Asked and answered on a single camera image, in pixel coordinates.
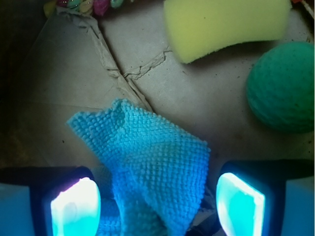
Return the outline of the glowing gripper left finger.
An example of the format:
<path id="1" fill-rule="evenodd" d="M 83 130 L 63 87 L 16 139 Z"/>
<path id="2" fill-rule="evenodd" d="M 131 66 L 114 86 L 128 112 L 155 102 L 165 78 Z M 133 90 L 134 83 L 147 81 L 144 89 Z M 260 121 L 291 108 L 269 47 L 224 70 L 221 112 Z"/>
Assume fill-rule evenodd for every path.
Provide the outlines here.
<path id="1" fill-rule="evenodd" d="M 94 236 L 100 207 L 99 188 L 87 167 L 0 170 L 2 236 Z"/>

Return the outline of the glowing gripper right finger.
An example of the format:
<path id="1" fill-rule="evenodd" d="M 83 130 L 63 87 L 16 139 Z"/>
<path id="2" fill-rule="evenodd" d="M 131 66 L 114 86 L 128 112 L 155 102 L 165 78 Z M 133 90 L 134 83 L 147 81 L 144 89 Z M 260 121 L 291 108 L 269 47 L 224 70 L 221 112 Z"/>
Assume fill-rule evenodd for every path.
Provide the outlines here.
<path id="1" fill-rule="evenodd" d="M 307 159 L 229 161 L 216 206 L 228 236 L 313 236 L 315 164 Z"/>

